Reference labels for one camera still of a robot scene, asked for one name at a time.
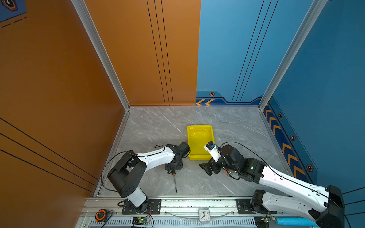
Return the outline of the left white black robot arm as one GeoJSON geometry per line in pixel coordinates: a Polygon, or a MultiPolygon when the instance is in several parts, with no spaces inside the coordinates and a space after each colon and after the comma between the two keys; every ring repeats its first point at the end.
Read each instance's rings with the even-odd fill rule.
{"type": "Polygon", "coordinates": [[[191,152],[186,142],[179,145],[158,144],[154,148],[154,151],[142,154],[132,150],[122,152],[121,158],[106,176],[113,185],[113,190],[105,186],[103,175],[100,176],[101,187],[116,192],[120,197],[125,198],[126,202],[131,203],[133,210],[137,213],[148,213],[151,210],[149,198],[139,187],[144,174],[153,168],[164,165],[169,175],[175,175],[177,170],[183,168],[183,159],[191,152]]]}

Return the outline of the black orange screwdriver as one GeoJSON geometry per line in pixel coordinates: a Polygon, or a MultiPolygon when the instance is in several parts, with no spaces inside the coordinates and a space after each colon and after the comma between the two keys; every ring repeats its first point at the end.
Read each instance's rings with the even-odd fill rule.
{"type": "Polygon", "coordinates": [[[174,179],[175,192],[177,193],[176,175],[173,175],[173,179],[174,179]]]}

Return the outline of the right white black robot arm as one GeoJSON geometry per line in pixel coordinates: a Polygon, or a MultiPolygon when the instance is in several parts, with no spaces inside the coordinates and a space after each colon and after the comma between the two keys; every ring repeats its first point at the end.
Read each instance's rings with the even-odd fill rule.
{"type": "Polygon", "coordinates": [[[285,212],[306,218],[320,228],[345,228],[350,223],[345,214],[341,190],[333,185],[322,187],[286,175],[268,165],[260,156],[245,158],[231,145],[218,147],[210,141],[204,149],[211,155],[200,167],[209,175],[221,170],[235,180],[244,180],[276,189],[283,196],[256,190],[250,201],[255,213],[285,212]]]}

